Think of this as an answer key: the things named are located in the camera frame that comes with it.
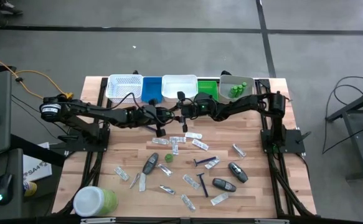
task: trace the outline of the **computer mouse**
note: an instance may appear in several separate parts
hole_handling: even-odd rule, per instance
[[[0,176],[0,205],[8,204],[12,199],[12,175]]]

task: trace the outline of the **yellow cable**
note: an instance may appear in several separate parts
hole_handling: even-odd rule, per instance
[[[0,61],[0,64],[2,65],[2,66],[4,66],[7,70],[9,70],[11,73],[12,73],[12,75],[14,75],[15,76],[15,78],[19,78],[19,76],[17,75],[17,74],[19,74],[19,73],[23,73],[23,72],[32,72],[32,73],[36,73],[36,74],[39,74],[39,75],[42,75],[42,76],[44,76],[44,77],[46,77],[48,80],[50,80],[50,82],[58,89],[58,91],[60,91],[62,94],[64,94],[64,95],[66,95],[67,96],[67,98],[71,98],[71,97],[73,97],[73,93],[65,93],[65,92],[63,92],[59,87],[58,87],[58,85],[48,76],[48,75],[45,75],[45,74],[43,74],[43,73],[41,73],[41,72],[38,72],[38,71],[33,71],[33,70],[22,70],[22,71],[19,71],[19,72],[14,72],[14,71],[12,71],[7,65],[5,65],[4,63],[2,63],[1,61]],[[36,96],[36,97],[38,97],[38,98],[40,98],[40,99],[43,99],[43,97],[42,96],[40,96],[40,95],[38,95],[38,94],[36,94],[36,93],[33,93],[33,92],[31,92],[26,86],[25,86],[25,84],[22,82],[22,81],[20,81],[19,82],[23,87],[24,87],[24,89],[26,90],[26,92],[28,92],[28,93],[30,93],[31,95],[33,95],[33,96]]]

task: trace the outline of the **white plastic bin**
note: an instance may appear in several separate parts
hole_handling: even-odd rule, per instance
[[[177,102],[177,92],[182,91],[186,98],[194,99],[198,94],[198,78],[195,75],[164,75],[162,96],[166,102]]]
[[[230,93],[230,89],[234,85],[241,85],[243,82],[247,83],[245,91],[237,97],[237,98],[229,98],[228,95]],[[222,75],[220,76],[220,84],[219,84],[219,101],[221,103],[229,103],[234,102],[235,100],[253,94],[253,87],[255,85],[255,80],[250,77],[239,77],[235,75]]]
[[[141,102],[143,76],[131,74],[114,74],[108,78],[105,96],[114,103],[119,103],[127,94],[134,93],[136,102]],[[128,96],[123,103],[134,103],[133,96]]]

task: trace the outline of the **blue bin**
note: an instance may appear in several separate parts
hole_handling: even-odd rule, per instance
[[[162,77],[143,78],[143,94],[141,99],[145,103],[148,103],[151,99],[156,99],[158,103],[162,103]]]

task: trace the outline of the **black remote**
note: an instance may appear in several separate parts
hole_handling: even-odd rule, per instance
[[[151,157],[149,157],[149,159],[146,161],[144,168],[143,168],[143,173],[148,175],[152,172],[152,170],[155,168],[156,166],[156,162],[158,161],[159,155],[154,152],[154,154],[152,154]]]
[[[229,169],[231,170],[232,174],[236,176],[242,183],[245,183],[248,180],[246,173],[236,163],[230,162]]]
[[[212,184],[214,185],[214,187],[228,192],[235,192],[237,190],[236,186],[220,178],[214,178]]]

